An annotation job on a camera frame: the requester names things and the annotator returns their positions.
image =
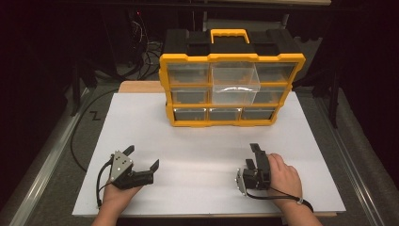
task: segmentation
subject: yellow organizer case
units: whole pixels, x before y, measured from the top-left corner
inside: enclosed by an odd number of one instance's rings
[[[289,32],[169,30],[160,80],[173,126],[271,125],[305,57]]]

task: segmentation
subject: black strap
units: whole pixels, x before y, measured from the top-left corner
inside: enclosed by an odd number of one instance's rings
[[[313,212],[313,207],[311,206],[310,202],[308,202],[302,198],[299,198],[297,196],[293,196],[293,195],[287,194],[285,192],[279,191],[273,187],[270,187],[270,189],[278,191],[279,193],[284,194],[285,196],[262,196],[262,197],[260,197],[260,196],[253,196],[249,193],[247,193],[247,195],[250,198],[255,199],[255,200],[278,200],[278,199],[295,200],[298,204],[304,204],[304,205],[308,206],[309,209],[311,209],[311,211]]]

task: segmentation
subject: wire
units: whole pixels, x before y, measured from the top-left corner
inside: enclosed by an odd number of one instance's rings
[[[158,51],[158,52],[161,52],[161,51],[162,51],[162,45],[163,45],[163,43],[162,43],[161,41],[150,41],[150,42],[149,42],[149,49],[150,49],[150,46],[151,46],[151,45],[155,45],[155,46],[156,46],[156,48],[153,49],[153,51]]]
[[[146,39],[147,39],[147,46],[146,46],[146,52],[147,52],[148,46],[149,46],[149,36],[148,36],[148,34],[147,34],[147,29],[146,29],[146,26],[144,25],[144,21],[143,21],[143,19],[141,18],[141,12],[138,11],[138,12],[137,12],[137,16],[138,16],[138,18],[140,19],[141,23],[143,24],[144,34],[146,35]]]
[[[123,74],[122,77],[126,78],[127,76],[130,76],[132,74],[135,74],[135,73],[139,72],[141,70],[141,68],[143,67],[143,65],[144,65],[144,60],[142,58],[140,58],[140,60],[136,64],[135,68],[132,69],[131,71]]]
[[[138,42],[141,42],[143,40],[143,28],[136,21],[132,21],[132,23],[136,25],[136,31],[135,31],[135,34],[133,35],[133,39],[135,38],[137,30],[138,30],[137,28],[139,27],[140,28],[140,40]]]
[[[120,82],[123,82],[126,80],[125,77],[120,76],[118,73],[109,71],[107,68],[102,67],[101,65],[95,63],[94,61],[88,59],[88,58],[82,58],[82,61],[85,62],[90,68],[92,68],[93,70],[99,70],[102,71],[103,73],[106,73],[107,75],[117,79]]]
[[[90,104],[88,104],[88,106],[87,106],[87,107],[85,108],[85,110],[82,112],[82,116],[79,118],[79,120],[77,121],[76,125],[74,126],[74,128],[73,128],[73,130],[72,130],[72,135],[71,135],[71,140],[70,140],[71,154],[72,154],[73,160],[75,161],[75,163],[77,164],[77,166],[78,166],[80,169],[82,169],[84,172],[87,172],[88,170],[85,169],[85,168],[80,164],[80,162],[79,162],[79,160],[77,159],[77,157],[75,156],[74,150],[73,150],[73,139],[74,139],[74,136],[75,136],[75,134],[76,134],[76,130],[77,130],[77,128],[78,128],[78,126],[79,126],[79,123],[80,123],[80,121],[82,120],[83,116],[84,116],[85,113],[88,111],[88,108],[91,107],[91,106],[94,104],[94,102],[96,102],[96,101],[99,100],[100,98],[104,97],[106,94],[109,94],[109,93],[111,93],[111,92],[116,92],[116,91],[118,91],[118,89],[112,89],[112,90],[110,90],[110,91],[108,91],[108,92],[105,92],[105,93],[101,94],[100,96],[98,96],[97,98],[95,98],[93,101],[91,101]]]
[[[147,70],[146,70],[143,74],[140,73],[140,74],[138,75],[137,80],[141,80],[141,81],[142,81],[142,80],[146,80],[149,76],[151,76],[151,75],[157,73],[158,70],[159,70],[159,63],[153,63],[153,62],[151,61],[151,58],[152,58],[152,57],[156,57],[156,58],[158,58],[158,60],[159,60],[158,54],[155,53],[154,51],[150,51],[150,50],[147,51],[145,54],[146,54],[147,57],[144,59],[144,61],[145,61],[145,64],[147,64],[147,65],[149,65],[149,66],[147,67]],[[149,73],[150,68],[151,68],[152,65],[156,65],[157,67],[156,67],[152,72]]]
[[[97,198],[97,206],[100,208],[101,205],[103,204],[101,199],[100,199],[100,190],[103,189],[99,188],[100,187],[100,180],[101,180],[101,175],[103,174],[103,171],[105,170],[105,168],[107,168],[108,166],[112,165],[112,161],[114,160],[114,155],[111,154],[111,158],[108,160],[108,162],[106,162],[100,169],[99,175],[97,176],[97,184],[96,184],[96,198]]]
[[[294,200],[298,204],[304,204],[304,205],[308,206],[311,209],[311,211],[313,212],[313,207],[311,206],[310,202],[308,202],[308,201],[306,201],[306,200],[304,200],[302,198],[299,198],[297,196],[293,196],[293,195],[287,194],[285,192],[279,191],[279,190],[277,190],[277,189],[275,189],[273,187],[270,187],[270,189],[278,191],[279,193],[284,194],[285,196],[254,196],[254,195],[251,195],[251,194],[249,194],[247,192],[246,193],[247,193],[247,195],[250,198],[255,199],[255,200],[279,200],[279,199]]]
[[[103,190],[104,187],[111,185],[111,183],[105,184],[105,186],[100,187],[99,191]]]

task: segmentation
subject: yellow handle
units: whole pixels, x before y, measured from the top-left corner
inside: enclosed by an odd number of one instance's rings
[[[249,43],[249,38],[245,29],[212,29],[211,43],[214,43],[214,36],[243,36],[246,43]]]

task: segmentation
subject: hand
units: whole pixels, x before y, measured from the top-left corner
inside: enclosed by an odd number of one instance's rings
[[[302,197],[302,184],[296,169],[292,166],[287,166],[282,157],[276,153],[267,156],[270,164],[271,173],[271,187],[276,190],[285,192],[287,194]],[[267,191],[269,196],[281,196],[280,192],[270,188]],[[295,203],[294,200],[277,199],[273,203],[280,209],[284,210],[287,203]]]
[[[296,169],[287,166],[282,157],[276,153],[267,156],[270,164],[271,187],[302,198],[302,184]],[[267,193],[269,196],[281,196],[280,192],[270,188]],[[297,204],[294,200],[277,199],[273,203],[281,210],[288,225],[290,226],[320,226],[322,225],[308,206]]]
[[[118,217],[141,187],[120,190],[112,184],[106,186],[103,204],[92,225],[116,225]]]

